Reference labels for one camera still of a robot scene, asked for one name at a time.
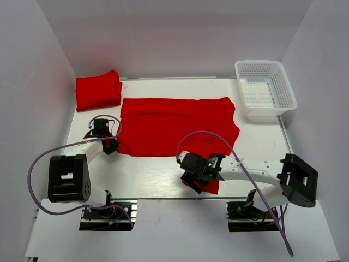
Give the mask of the red t shirt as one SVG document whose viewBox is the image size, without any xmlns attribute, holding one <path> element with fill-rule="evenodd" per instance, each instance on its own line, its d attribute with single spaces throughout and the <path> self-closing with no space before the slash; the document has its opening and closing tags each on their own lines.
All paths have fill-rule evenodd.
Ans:
<svg viewBox="0 0 349 262">
<path fill-rule="evenodd" d="M 183 150 L 208 158 L 228 155 L 240 129 L 235 106 L 220 99 L 127 98 L 121 108 L 118 153 L 172 157 Z"/>
<path fill-rule="evenodd" d="M 119 106 L 122 86 L 123 83 L 114 70 L 99 76 L 76 78 L 76 111 Z"/>
</svg>

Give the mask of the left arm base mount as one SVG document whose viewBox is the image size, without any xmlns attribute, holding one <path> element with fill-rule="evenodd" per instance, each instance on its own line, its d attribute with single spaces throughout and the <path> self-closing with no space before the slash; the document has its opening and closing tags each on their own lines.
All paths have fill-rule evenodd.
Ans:
<svg viewBox="0 0 349 262">
<path fill-rule="evenodd" d="M 113 200 L 111 205 L 118 205 L 121 209 L 112 207 L 105 210 L 83 209 L 79 231 L 131 231 L 137 215 L 137 200 Z"/>
</svg>

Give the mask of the white plastic basket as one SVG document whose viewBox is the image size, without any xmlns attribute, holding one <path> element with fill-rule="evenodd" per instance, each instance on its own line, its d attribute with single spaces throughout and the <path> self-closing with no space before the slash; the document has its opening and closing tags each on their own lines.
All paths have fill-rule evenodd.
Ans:
<svg viewBox="0 0 349 262">
<path fill-rule="evenodd" d="M 297 108 L 291 84 L 280 62 L 243 60 L 234 66 L 247 119 L 269 122 Z"/>
</svg>

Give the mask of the folded red t shirt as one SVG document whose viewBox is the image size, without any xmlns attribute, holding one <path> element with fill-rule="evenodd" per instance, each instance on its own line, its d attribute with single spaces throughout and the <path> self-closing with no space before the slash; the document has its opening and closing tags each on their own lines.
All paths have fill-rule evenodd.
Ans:
<svg viewBox="0 0 349 262">
<path fill-rule="evenodd" d="M 99 76 L 76 78 L 76 111 L 119 106 L 122 86 L 123 83 L 114 70 Z"/>
</svg>

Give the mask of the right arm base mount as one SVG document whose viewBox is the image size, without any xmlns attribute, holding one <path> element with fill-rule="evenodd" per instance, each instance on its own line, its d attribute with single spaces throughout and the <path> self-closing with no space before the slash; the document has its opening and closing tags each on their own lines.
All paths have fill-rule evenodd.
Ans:
<svg viewBox="0 0 349 262">
<path fill-rule="evenodd" d="M 244 201 L 229 200 L 227 206 L 228 230 L 230 233 L 272 232 L 279 231 L 268 211 L 261 211 L 253 206 L 256 190 L 249 192 Z"/>
</svg>

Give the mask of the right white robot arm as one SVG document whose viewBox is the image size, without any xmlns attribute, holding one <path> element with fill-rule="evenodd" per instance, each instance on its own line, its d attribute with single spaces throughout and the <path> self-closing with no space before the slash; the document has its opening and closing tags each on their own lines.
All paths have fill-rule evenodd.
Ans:
<svg viewBox="0 0 349 262">
<path fill-rule="evenodd" d="M 312 208 L 316 205 L 318 172 L 295 154 L 286 154 L 279 161 L 236 161 L 232 154 L 211 154 L 205 159 L 183 151 L 177 163 L 184 170 L 181 179 L 197 193 L 212 182 L 245 180 L 269 186 L 250 192 L 246 201 L 247 213 L 260 217 L 268 208 L 294 204 Z"/>
</svg>

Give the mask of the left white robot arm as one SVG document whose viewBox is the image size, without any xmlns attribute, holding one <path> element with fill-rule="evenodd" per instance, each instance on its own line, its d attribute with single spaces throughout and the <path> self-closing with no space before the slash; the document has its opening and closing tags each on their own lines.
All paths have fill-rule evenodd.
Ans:
<svg viewBox="0 0 349 262">
<path fill-rule="evenodd" d="M 78 145 L 65 155 L 53 156 L 49 165 L 48 199 L 52 203 L 82 203 L 97 207 L 104 218 L 115 212 L 111 193 L 92 186 L 88 165 L 101 153 L 110 155 L 120 143 L 109 131 L 109 120 L 94 119 L 93 128 L 84 136 L 85 144 Z"/>
</svg>

